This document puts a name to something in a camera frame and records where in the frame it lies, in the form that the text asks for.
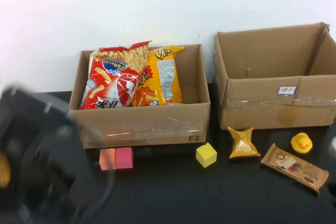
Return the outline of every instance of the open cardboard box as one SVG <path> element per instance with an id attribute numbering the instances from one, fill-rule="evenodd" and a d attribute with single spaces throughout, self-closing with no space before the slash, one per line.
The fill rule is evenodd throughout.
<path id="1" fill-rule="evenodd" d="M 336 43 L 324 23 L 218 33 L 214 66 L 222 129 L 330 125 L 336 116 Z"/>
<path id="2" fill-rule="evenodd" d="M 101 136 L 83 138 L 85 148 L 205 142 L 210 98 L 201 44 L 184 47 L 175 63 L 185 104 L 93 110 L 78 110 L 93 51 L 81 52 L 70 108 L 77 122 Z"/>

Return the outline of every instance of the red chip bag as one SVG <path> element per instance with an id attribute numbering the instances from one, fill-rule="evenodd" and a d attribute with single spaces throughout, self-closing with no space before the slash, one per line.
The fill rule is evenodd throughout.
<path id="1" fill-rule="evenodd" d="M 149 42 L 94 51 L 79 109 L 128 107 L 147 64 Z"/>

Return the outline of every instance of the yellow chip bag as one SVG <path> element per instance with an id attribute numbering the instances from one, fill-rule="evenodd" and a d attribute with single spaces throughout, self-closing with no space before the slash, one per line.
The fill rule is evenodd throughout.
<path id="1" fill-rule="evenodd" d="M 133 106 L 183 103 L 175 56 L 184 47 L 167 46 L 148 52 L 147 66 L 132 100 Z"/>
<path id="2" fill-rule="evenodd" d="M 260 156 L 257 149 L 251 142 L 253 127 L 245 131 L 236 131 L 231 127 L 227 128 L 233 137 L 233 148 L 230 158 Z"/>

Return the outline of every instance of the yellow cube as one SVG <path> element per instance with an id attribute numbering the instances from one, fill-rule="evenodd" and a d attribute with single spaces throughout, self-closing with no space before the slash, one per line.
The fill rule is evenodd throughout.
<path id="1" fill-rule="evenodd" d="M 196 159 L 205 168 L 210 164 L 216 162 L 217 152 L 215 151 L 215 149 L 212 148 L 210 143 L 206 143 L 205 145 L 197 148 Z"/>

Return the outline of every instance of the black table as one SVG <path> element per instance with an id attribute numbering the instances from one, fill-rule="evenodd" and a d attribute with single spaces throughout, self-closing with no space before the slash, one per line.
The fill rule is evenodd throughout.
<path id="1" fill-rule="evenodd" d="M 71 92 L 53 94 L 68 101 Z M 313 141 L 313 149 L 306 155 L 298 155 L 290 146 L 291 137 L 299 132 Z M 135 148 L 134 170 L 117 171 L 112 196 L 93 223 L 336 223 L 334 197 L 326 186 L 317 196 L 260 163 L 275 142 L 328 170 L 328 181 L 336 182 L 336 159 L 327 152 L 336 136 L 336 124 L 254 130 L 252 136 L 261 157 L 229 159 L 232 138 L 220 130 L 212 108 L 207 140 L 218 155 L 217 162 L 206 169 L 195 159 L 198 145 Z M 0 223 L 20 221 L 14 214 L 2 214 Z"/>

